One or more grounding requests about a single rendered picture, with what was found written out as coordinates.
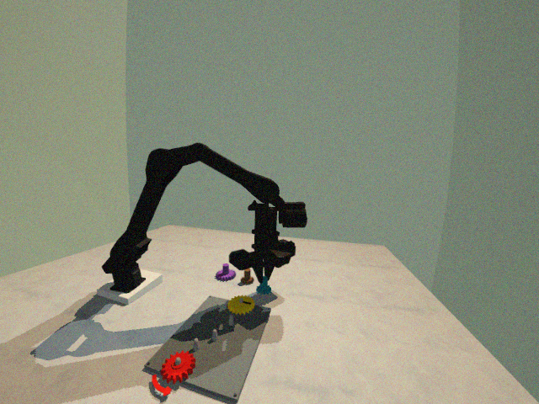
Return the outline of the red curved arrow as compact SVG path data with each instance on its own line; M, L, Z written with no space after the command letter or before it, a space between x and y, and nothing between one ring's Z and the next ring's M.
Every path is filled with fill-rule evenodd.
M153 376L152 376L152 383L154 384L154 386L155 386L155 388L157 389L157 391L161 391L161 392L164 394L164 396L170 394L171 389L170 389L169 387L164 388L164 387L162 387L162 386L160 386L160 385L158 384L158 382L157 382L157 375L153 375Z

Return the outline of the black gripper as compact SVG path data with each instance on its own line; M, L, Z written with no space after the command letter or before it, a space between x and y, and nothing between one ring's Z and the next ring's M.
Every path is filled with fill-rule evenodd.
M246 252L243 249L231 251L229 255L229 263L239 270L253 268L257 280L262 284L263 271L264 276L266 276L269 281L275 267L269 259L264 258L263 261L263 259L259 256L262 242L264 239L268 239L268 242L272 242L274 241L274 237L279 236L280 233L276 230L276 228L272 230L261 230L254 228L252 230L252 234L254 234L254 244L251 245L251 248L254 249L254 252Z

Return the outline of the red gear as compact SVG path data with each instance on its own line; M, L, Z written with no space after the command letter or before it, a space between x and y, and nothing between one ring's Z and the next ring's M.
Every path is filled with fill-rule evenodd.
M179 365L175 364L177 357L181 358L181 363ZM160 371L163 380L167 379L167 383L170 383L171 380L173 384L179 380L182 383L182 378L188 379L188 373L193 374L193 368L195 367L195 358L192 353L189 354L189 351L186 353L182 351L181 353L176 353L174 356L170 355L170 359L165 359L166 364L162 364L162 370Z

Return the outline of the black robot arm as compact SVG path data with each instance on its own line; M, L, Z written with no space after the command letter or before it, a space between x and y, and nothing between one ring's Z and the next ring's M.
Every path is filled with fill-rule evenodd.
M235 162L223 157L203 143L174 149L158 148L150 152L146 165L147 181L136 204L125 233L110 250L110 257L102 269L112 274L115 285L110 290L130 293L146 278L142 278L137 259L147 251L151 238L147 237L149 224L163 196L165 188L176 178L182 166L202 162L208 167L240 183L255 200L248 210L255 210L254 227L261 230L276 228L277 211L279 223L283 227L305 228L307 225L306 204L304 202L285 202L280 196L279 186L270 178L252 173ZM275 207L269 207L271 203ZM280 243L278 236L274 241L264 239L259 251L261 258L269 259L276 268L288 264L295 256L295 243Z

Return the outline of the yellow gear with black stripe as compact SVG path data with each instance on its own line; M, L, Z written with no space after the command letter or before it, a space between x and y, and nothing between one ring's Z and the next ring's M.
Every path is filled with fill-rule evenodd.
M243 298L243 303L239 303L240 298ZM239 315L245 314L246 312L249 313L249 311L253 311L253 308L253 298L250 298L250 296L247 295L238 295L238 297L234 296L234 299L231 298L231 300L228 302L228 309L230 309L232 313L235 312L235 315L238 313Z

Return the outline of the purple gear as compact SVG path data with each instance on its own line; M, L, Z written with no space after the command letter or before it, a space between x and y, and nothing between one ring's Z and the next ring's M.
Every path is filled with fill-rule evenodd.
M229 264L228 263L224 263L222 265L222 270L216 272L216 279L218 280L221 280L221 281L228 281L229 279L232 280L234 279L234 277L236 277L236 272L229 269Z

